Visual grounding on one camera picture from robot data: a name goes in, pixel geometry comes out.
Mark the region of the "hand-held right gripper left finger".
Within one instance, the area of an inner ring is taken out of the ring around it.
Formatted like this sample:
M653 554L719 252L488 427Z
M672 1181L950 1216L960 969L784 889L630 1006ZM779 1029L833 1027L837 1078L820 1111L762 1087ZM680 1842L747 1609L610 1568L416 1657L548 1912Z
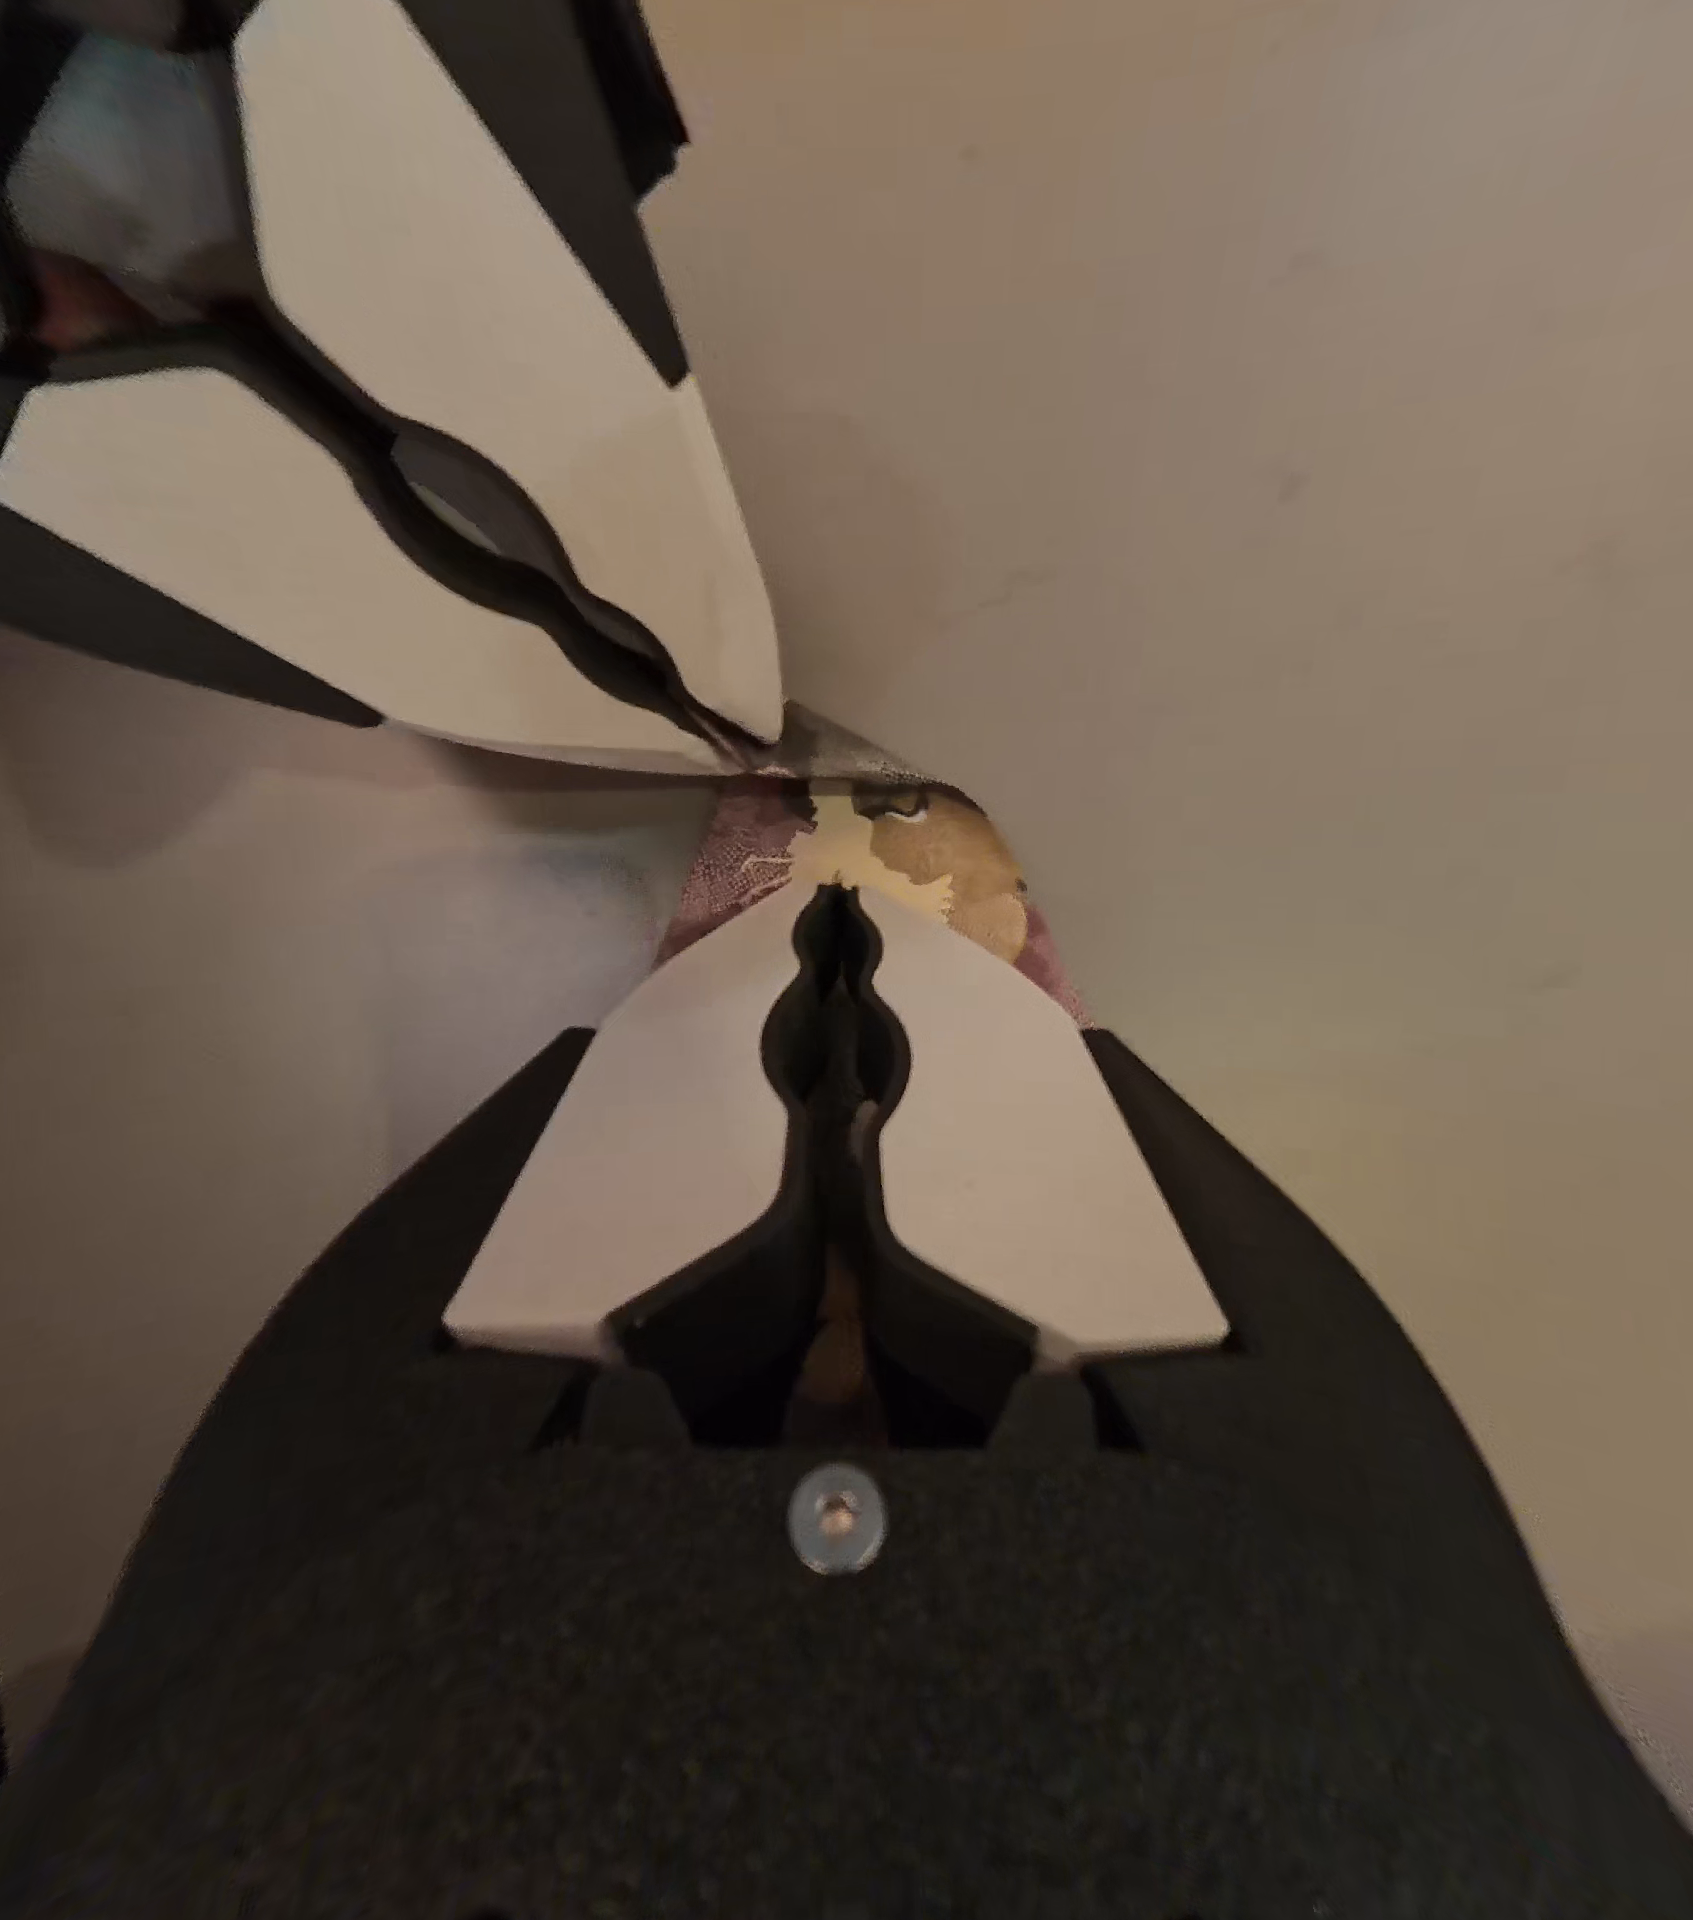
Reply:
M654 1377L693 1439L768 1449L824 1292L818 1126L842 891L784 889L598 1027L443 1328Z

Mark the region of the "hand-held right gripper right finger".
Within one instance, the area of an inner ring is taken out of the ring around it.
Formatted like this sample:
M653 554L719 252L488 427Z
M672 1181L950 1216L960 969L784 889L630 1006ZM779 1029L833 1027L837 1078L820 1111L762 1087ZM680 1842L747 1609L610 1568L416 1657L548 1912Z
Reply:
M1089 1032L936 920L853 894L876 1066L866 1331L886 1372L989 1435L1021 1380L1220 1353L1205 1279Z

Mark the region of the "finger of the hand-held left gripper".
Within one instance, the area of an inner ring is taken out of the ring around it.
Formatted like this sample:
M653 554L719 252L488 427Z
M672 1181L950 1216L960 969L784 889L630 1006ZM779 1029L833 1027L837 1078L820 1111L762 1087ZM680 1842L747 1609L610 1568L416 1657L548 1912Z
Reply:
M378 721L630 773L744 736L744 520L704 403L628 339L99 353L18 407L0 508Z
M496 465L701 708L776 739L775 614L697 381L654 366L405 7L261 5L233 67L282 318Z

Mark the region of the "crane patterned origami paper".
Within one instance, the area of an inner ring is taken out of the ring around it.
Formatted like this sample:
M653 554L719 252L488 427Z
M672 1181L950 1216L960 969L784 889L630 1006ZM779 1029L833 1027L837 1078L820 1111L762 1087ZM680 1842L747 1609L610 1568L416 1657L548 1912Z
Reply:
M794 704L780 740L719 783L654 964L784 889L822 884L945 927L1025 974L1079 1029L1093 1027L991 817L957 787Z

